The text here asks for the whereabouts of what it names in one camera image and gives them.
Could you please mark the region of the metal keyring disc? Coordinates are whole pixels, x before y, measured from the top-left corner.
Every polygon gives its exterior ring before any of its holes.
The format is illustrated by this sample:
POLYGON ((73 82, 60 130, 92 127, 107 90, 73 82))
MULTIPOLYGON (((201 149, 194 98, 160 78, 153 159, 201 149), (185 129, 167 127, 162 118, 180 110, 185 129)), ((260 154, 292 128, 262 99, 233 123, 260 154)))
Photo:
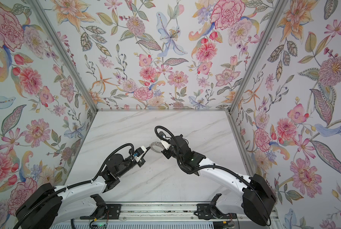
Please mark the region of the metal keyring disc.
POLYGON ((149 146, 152 151, 158 154, 162 154, 162 151, 164 150, 164 146, 161 142, 158 141, 152 142, 149 146))

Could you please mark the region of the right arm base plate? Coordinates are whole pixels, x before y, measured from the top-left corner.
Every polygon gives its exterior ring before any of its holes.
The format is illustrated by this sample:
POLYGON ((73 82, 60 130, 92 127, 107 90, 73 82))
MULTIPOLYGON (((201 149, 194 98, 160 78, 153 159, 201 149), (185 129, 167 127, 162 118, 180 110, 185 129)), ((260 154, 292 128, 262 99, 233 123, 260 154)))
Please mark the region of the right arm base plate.
POLYGON ((198 219, 203 220, 212 220, 212 219, 237 219, 237 215, 234 213, 224 214, 220 210, 216 208, 216 206, 207 203, 202 204, 199 203, 196 205, 197 209, 194 212, 194 215, 198 217, 198 219))

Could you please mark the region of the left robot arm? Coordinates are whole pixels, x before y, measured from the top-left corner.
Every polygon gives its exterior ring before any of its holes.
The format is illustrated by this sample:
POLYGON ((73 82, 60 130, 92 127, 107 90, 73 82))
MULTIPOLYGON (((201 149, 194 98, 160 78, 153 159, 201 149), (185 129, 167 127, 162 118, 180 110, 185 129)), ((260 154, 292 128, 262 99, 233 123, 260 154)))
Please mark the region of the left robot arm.
POLYGON ((129 147, 129 156, 124 158, 119 149, 112 152, 101 165, 94 178, 68 186, 45 184, 38 188, 16 211, 16 229, 49 229, 51 226, 83 217, 99 219, 110 211, 102 194, 112 190, 120 177, 133 167, 144 165, 144 155, 150 147, 129 147))

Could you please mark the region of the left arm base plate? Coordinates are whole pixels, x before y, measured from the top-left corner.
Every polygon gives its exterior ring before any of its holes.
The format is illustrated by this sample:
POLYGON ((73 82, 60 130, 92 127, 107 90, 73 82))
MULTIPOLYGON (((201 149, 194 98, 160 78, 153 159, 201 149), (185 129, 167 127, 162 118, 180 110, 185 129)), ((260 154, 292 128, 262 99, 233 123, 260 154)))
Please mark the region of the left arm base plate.
POLYGON ((119 219, 119 215, 121 213, 121 204, 106 204, 106 206, 99 206, 92 215, 90 216, 81 216, 80 219, 119 219))

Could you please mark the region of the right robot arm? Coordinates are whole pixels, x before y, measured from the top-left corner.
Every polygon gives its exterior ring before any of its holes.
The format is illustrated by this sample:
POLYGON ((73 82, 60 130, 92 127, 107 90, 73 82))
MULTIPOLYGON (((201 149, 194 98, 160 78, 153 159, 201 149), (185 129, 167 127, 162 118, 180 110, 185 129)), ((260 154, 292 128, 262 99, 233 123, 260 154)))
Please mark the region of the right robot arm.
POLYGON ((205 155, 191 150, 186 139, 159 136, 166 158, 175 158, 179 168, 188 175, 205 177, 227 188, 230 193, 217 193, 207 206, 198 208, 204 219, 221 219, 226 215, 244 214, 260 226, 270 226, 270 215, 276 197, 264 178, 258 174, 241 175, 222 167, 205 155))

